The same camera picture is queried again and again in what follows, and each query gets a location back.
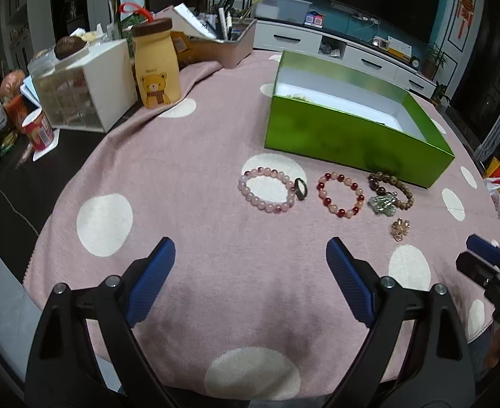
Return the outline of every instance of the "black ring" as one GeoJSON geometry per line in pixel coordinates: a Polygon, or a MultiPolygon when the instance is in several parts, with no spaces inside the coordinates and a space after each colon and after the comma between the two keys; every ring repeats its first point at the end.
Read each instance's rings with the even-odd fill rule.
{"type": "Polygon", "coordinates": [[[305,181],[303,181],[301,178],[295,178],[294,185],[295,185],[295,196],[297,196],[298,200],[302,201],[303,199],[306,198],[306,195],[309,194],[309,188],[306,186],[305,181]],[[304,186],[305,190],[304,193],[301,191],[299,184],[302,184],[304,186]]]}

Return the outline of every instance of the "green box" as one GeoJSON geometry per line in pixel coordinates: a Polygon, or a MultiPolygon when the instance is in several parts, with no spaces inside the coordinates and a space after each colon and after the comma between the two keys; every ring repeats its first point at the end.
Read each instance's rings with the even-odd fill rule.
{"type": "Polygon", "coordinates": [[[265,147],[430,187],[454,159],[412,95],[329,59],[284,51],[265,147]]]}

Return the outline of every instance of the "tv stand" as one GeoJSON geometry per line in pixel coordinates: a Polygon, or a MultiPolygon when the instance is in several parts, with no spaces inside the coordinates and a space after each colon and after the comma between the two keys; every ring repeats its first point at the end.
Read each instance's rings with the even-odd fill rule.
{"type": "Polygon", "coordinates": [[[347,39],[339,32],[313,29],[287,21],[257,21],[254,38],[255,49],[295,50],[306,54],[319,55],[327,60],[360,70],[404,89],[412,89],[431,98],[435,90],[433,81],[424,77],[408,64],[381,51],[372,45],[347,39]],[[330,43],[340,50],[339,57],[329,57],[320,53],[320,44],[330,43]]]}

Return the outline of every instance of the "pink beaded bracelet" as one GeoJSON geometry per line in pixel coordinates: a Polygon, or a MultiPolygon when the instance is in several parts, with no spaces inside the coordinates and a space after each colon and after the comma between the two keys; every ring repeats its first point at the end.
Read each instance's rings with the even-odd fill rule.
{"type": "Polygon", "coordinates": [[[244,172],[244,175],[238,180],[238,190],[246,197],[247,201],[250,201],[252,205],[255,205],[259,210],[265,210],[267,213],[275,212],[280,213],[281,211],[288,211],[290,207],[295,204],[295,186],[294,182],[290,181],[290,177],[284,172],[278,172],[277,170],[271,170],[269,167],[258,167],[257,169],[252,169],[244,172]],[[257,176],[270,176],[271,178],[277,178],[286,185],[287,197],[286,202],[282,204],[265,202],[259,197],[255,196],[250,188],[246,185],[246,182],[250,178],[255,178],[257,176]]]}
{"type": "Polygon", "coordinates": [[[344,216],[346,216],[346,218],[351,218],[352,216],[357,215],[363,208],[363,201],[365,200],[365,196],[363,196],[363,190],[358,187],[357,183],[352,182],[350,178],[344,178],[343,174],[335,172],[326,173],[318,180],[316,189],[318,190],[318,196],[323,200],[323,205],[329,208],[329,211],[337,215],[339,218],[343,218],[344,216]],[[331,198],[327,196],[327,192],[324,190],[325,183],[329,180],[337,180],[340,183],[344,183],[345,185],[349,186],[352,190],[355,191],[357,201],[354,207],[352,207],[352,210],[344,210],[343,208],[339,208],[337,204],[331,204],[331,198]]]}

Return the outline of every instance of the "white polka dot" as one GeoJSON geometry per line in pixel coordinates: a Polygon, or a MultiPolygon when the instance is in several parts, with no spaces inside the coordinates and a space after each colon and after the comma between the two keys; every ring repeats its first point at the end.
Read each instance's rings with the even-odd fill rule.
{"type": "Polygon", "coordinates": [[[122,194],[96,196],[82,204],[76,219],[80,242],[96,256],[116,253],[133,224],[131,204],[122,194]]]}
{"type": "Polygon", "coordinates": [[[442,200],[445,202],[446,208],[452,213],[454,218],[458,221],[463,221],[465,219],[465,208],[457,194],[450,189],[444,189],[442,191],[442,200]]]}
{"type": "Polygon", "coordinates": [[[435,125],[435,127],[437,127],[437,129],[439,130],[440,133],[442,133],[443,135],[446,135],[446,130],[443,126],[441,126],[437,121],[435,121],[433,118],[431,118],[431,121],[433,121],[433,124],[435,125]]]}
{"type": "Polygon", "coordinates": [[[283,401],[301,387],[297,367],[264,347],[238,348],[215,359],[205,375],[208,395],[224,399],[283,401]]]}
{"type": "Polygon", "coordinates": [[[268,97],[271,97],[273,95],[273,88],[274,88],[274,84],[272,83],[267,83],[267,84],[263,84],[259,90],[261,91],[261,93],[263,95],[266,95],[268,97]]]}
{"type": "Polygon", "coordinates": [[[180,103],[163,112],[161,118],[182,118],[191,115],[197,108],[197,103],[192,98],[185,98],[180,103]]]}
{"type": "Polygon", "coordinates": [[[476,299],[469,309],[469,319],[467,321],[467,339],[472,340],[484,326],[486,313],[484,311],[484,302],[476,299]]]}
{"type": "MultiPolygon", "coordinates": [[[[290,180],[295,181],[296,178],[301,178],[308,185],[306,182],[306,173],[303,171],[303,168],[288,156],[278,153],[261,153],[252,156],[245,162],[241,173],[244,174],[245,171],[257,169],[257,167],[270,167],[271,169],[276,169],[279,172],[287,174],[290,180]]],[[[286,186],[276,178],[258,176],[256,178],[250,178],[246,185],[248,185],[253,194],[259,196],[264,201],[286,201],[286,186]]]]}
{"type": "Polygon", "coordinates": [[[423,253],[412,245],[397,247],[390,257],[388,275],[404,288],[429,290],[431,271],[423,253]]]}
{"type": "Polygon", "coordinates": [[[477,182],[475,181],[475,178],[473,177],[471,172],[469,172],[469,170],[463,166],[461,166],[460,169],[461,169],[461,173],[463,173],[463,176],[465,177],[465,180],[469,183],[469,185],[472,188],[476,189],[477,182]]]}

